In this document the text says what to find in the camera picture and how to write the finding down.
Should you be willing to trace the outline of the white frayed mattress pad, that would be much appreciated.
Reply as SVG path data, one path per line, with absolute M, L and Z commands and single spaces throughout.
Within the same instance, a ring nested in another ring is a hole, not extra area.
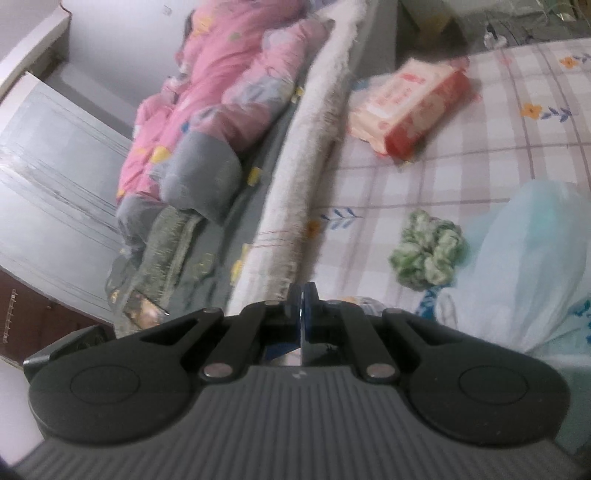
M 308 209 L 322 164 L 339 136 L 342 109 L 377 5 L 376 1 L 336 1 L 318 11 L 318 17 L 335 25 L 308 69 L 304 93 L 271 177 L 259 227 L 226 304 L 229 314 L 257 301 L 283 299 L 290 283 L 297 279 Z

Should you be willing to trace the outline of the dark green bed sheet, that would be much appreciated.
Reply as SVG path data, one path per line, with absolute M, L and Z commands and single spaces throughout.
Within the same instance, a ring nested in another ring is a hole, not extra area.
M 124 314 L 135 289 L 157 215 L 166 207 L 204 217 L 197 227 L 164 321 L 210 306 L 225 306 L 238 282 L 236 268 L 249 251 L 270 189 L 283 139 L 297 107 L 297 75 L 246 72 L 221 103 L 197 112 L 171 157 L 149 172 L 158 198 L 126 195 L 116 212 L 124 252 L 105 285 L 117 337 L 141 329 Z

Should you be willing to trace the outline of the black smartphone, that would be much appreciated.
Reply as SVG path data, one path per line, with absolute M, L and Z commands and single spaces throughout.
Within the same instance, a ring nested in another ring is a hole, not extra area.
M 123 307 L 123 314 L 140 329 L 160 325 L 169 316 L 163 308 L 136 290 L 129 295 Z

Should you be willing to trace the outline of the green white knitted scrunchie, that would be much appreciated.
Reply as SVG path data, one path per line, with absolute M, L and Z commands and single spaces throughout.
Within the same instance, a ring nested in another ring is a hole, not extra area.
M 450 284 L 466 250 L 459 225 L 416 209 L 409 215 L 389 261 L 401 286 L 425 291 Z

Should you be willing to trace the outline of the green patterned pillow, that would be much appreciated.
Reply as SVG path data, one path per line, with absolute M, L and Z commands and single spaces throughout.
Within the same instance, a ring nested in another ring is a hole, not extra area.
M 158 307 L 166 309 L 177 286 L 189 247 L 204 217 L 172 206 L 153 223 L 142 260 L 131 286 Z

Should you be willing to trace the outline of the white plastic bag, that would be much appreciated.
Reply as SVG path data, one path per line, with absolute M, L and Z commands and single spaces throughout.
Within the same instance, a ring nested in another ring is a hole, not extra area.
M 590 349 L 590 201 L 573 184 L 530 181 L 465 238 L 438 323 L 520 353 Z

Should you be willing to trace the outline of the red pink tissue pack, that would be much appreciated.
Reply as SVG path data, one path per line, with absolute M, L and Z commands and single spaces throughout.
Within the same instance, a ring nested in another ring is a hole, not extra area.
M 472 90 L 465 69 L 449 63 L 408 60 L 349 113 L 349 134 L 397 162 Z

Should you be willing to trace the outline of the white cabinet door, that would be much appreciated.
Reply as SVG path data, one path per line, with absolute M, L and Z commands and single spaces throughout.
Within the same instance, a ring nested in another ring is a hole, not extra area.
M 115 195 L 129 146 L 29 73 L 1 102 L 1 265 L 106 322 L 104 285 L 121 251 Z

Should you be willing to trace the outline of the pink grey quilt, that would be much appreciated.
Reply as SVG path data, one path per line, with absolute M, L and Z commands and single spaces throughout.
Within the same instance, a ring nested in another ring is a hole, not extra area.
M 168 206 L 223 218 L 240 157 L 290 103 L 329 31 L 301 1 L 205 1 L 192 11 L 177 74 L 137 110 L 116 195 L 126 243 L 146 241 Z

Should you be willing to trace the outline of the plaid floral table cloth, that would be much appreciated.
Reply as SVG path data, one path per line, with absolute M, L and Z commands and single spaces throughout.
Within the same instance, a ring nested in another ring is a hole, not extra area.
M 590 42 L 532 44 L 464 57 L 473 94 L 396 165 L 345 136 L 312 201 L 301 281 L 325 299 L 370 297 L 412 310 L 389 259 L 421 208 L 465 224 L 533 179 L 590 190 Z

